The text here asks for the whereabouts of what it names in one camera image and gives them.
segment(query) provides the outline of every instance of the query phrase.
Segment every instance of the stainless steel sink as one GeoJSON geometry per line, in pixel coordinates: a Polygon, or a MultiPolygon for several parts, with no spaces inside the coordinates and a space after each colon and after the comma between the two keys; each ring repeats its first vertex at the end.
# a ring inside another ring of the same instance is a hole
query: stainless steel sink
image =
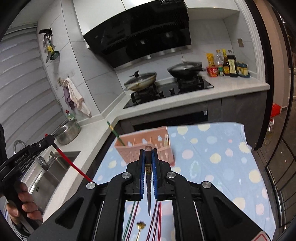
{"type": "MultiPolygon", "coordinates": [[[[64,154],[72,162],[79,153],[80,151],[64,152],[64,154]]],[[[48,162],[49,169],[47,171],[42,170],[29,190],[29,193],[32,194],[34,202],[37,204],[42,214],[44,213],[56,187],[61,182],[70,167],[70,165],[59,155],[59,153],[54,153],[54,155],[57,158],[50,156],[48,162]]]]}

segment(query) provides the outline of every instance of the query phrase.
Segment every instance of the green chopstick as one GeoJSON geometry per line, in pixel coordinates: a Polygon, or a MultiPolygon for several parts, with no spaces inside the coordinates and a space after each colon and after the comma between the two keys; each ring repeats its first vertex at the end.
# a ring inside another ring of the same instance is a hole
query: green chopstick
{"type": "Polygon", "coordinates": [[[133,207],[131,208],[131,214],[130,214],[130,216],[129,216],[129,218],[128,218],[128,223],[127,223],[127,225],[126,225],[126,229],[125,229],[125,231],[124,231],[124,235],[123,235],[122,241],[124,241],[125,238],[126,238],[126,234],[127,234],[127,232],[128,232],[128,227],[129,227],[129,224],[130,224],[130,222],[131,222],[131,216],[132,216],[132,214],[133,214],[133,208],[135,207],[135,203],[136,203],[136,201],[133,202],[133,207]]]}
{"type": "Polygon", "coordinates": [[[119,137],[119,135],[117,134],[117,132],[114,130],[114,128],[112,127],[112,125],[110,124],[109,121],[107,121],[108,126],[110,127],[110,129],[112,130],[112,132],[114,133],[114,135],[117,137],[117,139],[121,142],[121,144],[123,146],[125,146],[124,142],[122,141],[122,139],[119,137]]]}

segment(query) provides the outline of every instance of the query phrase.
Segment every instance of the pink plastic basket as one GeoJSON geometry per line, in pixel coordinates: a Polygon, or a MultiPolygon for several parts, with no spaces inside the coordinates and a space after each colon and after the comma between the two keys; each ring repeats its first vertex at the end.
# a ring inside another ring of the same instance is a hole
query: pink plastic basket
{"type": "Polygon", "coordinates": [[[171,166],[174,166],[175,160],[172,149],[170,148],[169,138],[168,145],[164,147],[165,135],[168,135],[166,126],[145,131],[137,131],[120,136],[126,146],[123,146],[118,140],[116,140],[114,147],[127,164],[139,160],[141,149],[151,147],[157,148],[158,159],[166,161],[171,166]]]}

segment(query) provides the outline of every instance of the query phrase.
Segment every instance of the purple towel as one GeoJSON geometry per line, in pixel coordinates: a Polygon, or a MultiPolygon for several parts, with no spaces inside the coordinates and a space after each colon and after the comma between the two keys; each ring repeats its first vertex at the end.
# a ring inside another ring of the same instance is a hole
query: purple towel
{"type": "Polygon", "coordinates": [[[69,88],[63,86],[63,90],[64,90],[64,97],[65,97],[65,102],[66,102],[67,106],[69,106],[71,108],[71,110],[74,110],[75,105],[74,105],[74,102],[70,98],[69,88]]]}

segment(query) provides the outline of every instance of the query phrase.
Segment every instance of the metal bolt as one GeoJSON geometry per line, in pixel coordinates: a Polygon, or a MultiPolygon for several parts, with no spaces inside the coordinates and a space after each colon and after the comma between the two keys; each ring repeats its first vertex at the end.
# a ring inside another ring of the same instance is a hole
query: metal bolt
{"type": "Polygon", "coordinates": [[[205,181],[205,182],[202,183],[202,186],[204,188],[210,188],[212,186],[212,184],[210,182],[208,182],[208,181],[205,181]]]}
{"type": "Polygon", "coordinates": [[[94,183],[88,183],[86,185],[86,188],[90,190],[90,189],[93,189],[95,186],[96,186],[96,184],[94,184],[94,183]]]}
{"type": "Polygon", "coordinates": [[[131,177],[131,174],[129,172],[124,172],[123,174],[121,174],[122,178],[124,179],[128,179],[131,177]]]}
{"type": "Polygon", "coordinates": [[[167,173],[168,178],[174,178],[175,176],[176,176],[176,173],[174,173],[174,172],[168,172],[167,173]]]}

